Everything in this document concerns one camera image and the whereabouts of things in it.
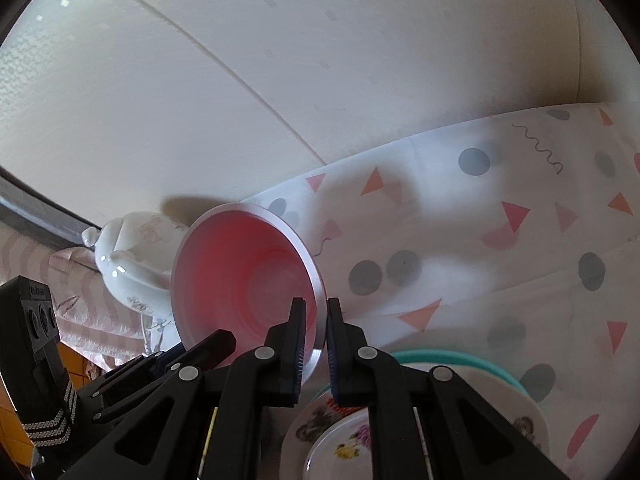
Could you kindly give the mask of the teal plastic plate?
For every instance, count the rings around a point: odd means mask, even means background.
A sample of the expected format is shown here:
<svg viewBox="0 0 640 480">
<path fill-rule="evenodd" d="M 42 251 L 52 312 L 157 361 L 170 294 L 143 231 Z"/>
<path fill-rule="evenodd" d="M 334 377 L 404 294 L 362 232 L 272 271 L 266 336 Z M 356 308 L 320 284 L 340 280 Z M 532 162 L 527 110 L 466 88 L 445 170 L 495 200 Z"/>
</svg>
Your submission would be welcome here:
<svg viewBox="0 0 640 480">
<path fill-rule="evenodd" d="M 395 351 L 392 353 L 392 356 L 400 364 L 424 362 L 478 368 L 479 370 L 484 370 L 484 372 L 495 375 L 527 396 L 527 391 L 522 384 L 502 367 L 467 353 L 442 349 L 412 349 Z"/>
</svg>

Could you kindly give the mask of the red plastic bowl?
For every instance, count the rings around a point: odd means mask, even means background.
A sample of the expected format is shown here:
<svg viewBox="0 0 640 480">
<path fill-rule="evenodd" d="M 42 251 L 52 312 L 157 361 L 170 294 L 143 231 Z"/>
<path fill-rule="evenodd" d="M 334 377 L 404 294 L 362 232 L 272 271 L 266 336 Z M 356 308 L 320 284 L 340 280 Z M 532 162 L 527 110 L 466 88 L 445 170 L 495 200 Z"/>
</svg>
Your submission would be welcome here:
<svg viewBox="0 0 640 480">
<path fill-rule="evenodd" d="M 216 330 L 235 336 L 232 358 L 258 347 L 306 302 L 303 380 L 317 368 L 326 338 L 326 288 L 314 258 L 283 219 L 254 204 L 225 204 L 188 229 L 171 272 L 171 309 L 184 348 Z"/>
</svg>

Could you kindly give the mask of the large white patterned plate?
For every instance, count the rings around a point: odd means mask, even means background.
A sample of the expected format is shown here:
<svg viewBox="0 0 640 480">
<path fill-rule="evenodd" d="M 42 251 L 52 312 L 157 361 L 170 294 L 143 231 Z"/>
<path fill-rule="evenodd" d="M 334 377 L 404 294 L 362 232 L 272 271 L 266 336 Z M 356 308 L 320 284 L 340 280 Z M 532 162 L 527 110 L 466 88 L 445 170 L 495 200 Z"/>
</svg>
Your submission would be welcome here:
<svg viewBox="0 0 640 480">
<path fill-rule="evenodd" d="M 550 453 L 549 430 L 533 399 L 493 374 L 469 366 L 452 368 L 497 412 L 544 454 Z M 307 454 L 322 434 L 339 420 L 363 408 L 340 408 L 326 391 L 298 415 L 286 433 L 280 457 L 279 478 L 303 479 Z"/>
</svg>

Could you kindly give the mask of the small white floral plate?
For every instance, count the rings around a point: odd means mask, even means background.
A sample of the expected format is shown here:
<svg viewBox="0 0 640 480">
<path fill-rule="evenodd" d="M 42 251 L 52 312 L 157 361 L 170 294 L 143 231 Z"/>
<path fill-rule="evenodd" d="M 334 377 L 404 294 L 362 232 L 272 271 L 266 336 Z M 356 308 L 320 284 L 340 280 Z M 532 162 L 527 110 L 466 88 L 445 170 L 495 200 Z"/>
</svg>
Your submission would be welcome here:
<svg viewBox="0 0 640 480">
<path fill-rule="evenodd" d="M 351 414 L 314 442 L 303 466 L 304 479 L 373 478 L 368 410 Z"/>
</svg>

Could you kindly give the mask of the pink striped cloth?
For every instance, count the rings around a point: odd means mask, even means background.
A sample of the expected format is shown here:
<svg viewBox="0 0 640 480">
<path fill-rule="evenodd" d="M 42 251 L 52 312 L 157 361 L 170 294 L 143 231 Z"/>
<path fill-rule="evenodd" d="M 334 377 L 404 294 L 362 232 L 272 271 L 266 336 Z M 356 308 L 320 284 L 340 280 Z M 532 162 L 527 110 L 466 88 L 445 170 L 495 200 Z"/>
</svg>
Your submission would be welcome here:
<svg viewBox="0 0 640 480">
<path fill-rule="evenodd" d="M 145 354 L 141 315 L 106 289 L 85 248 L 55 250 L 3 223 L 1 281 L 24 276 L 46 284 L 66 346 L 106 370 Z"/>
</svg>

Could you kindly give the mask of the white ceramic electric kettle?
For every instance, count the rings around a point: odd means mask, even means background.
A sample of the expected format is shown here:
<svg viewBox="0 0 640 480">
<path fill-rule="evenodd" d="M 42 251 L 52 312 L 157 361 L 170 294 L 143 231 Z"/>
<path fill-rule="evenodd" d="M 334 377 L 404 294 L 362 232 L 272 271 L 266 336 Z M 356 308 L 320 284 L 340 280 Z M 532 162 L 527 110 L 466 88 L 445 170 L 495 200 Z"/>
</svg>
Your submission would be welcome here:
<svg viewBox="0 0 640 480">
<path fill-rule="evenodd" d="M 89 226 L 81 233 L 94 252 L 108 292 L 141 315 L 149 353 L 180 344 L 171 310 L 170 283 L 178 249 L 188 227 L 164 214 L 136 211 Z"/>
</svg>

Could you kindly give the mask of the patterned white tablecloth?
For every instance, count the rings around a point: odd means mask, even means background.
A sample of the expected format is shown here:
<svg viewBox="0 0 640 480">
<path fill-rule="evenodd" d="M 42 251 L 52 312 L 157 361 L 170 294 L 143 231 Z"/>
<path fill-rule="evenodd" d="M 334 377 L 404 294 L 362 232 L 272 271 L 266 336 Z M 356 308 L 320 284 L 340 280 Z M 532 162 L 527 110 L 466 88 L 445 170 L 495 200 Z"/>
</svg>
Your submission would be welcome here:
<svg viewBox="0 0 640 480">
<path fill-rule="evenodd" d="M 537 108 L 409 136 L 268 188 L 348 322 L 493 362 L 552 456 L 602 479 L 639 425 L 639 107 Z"/>
</svg>

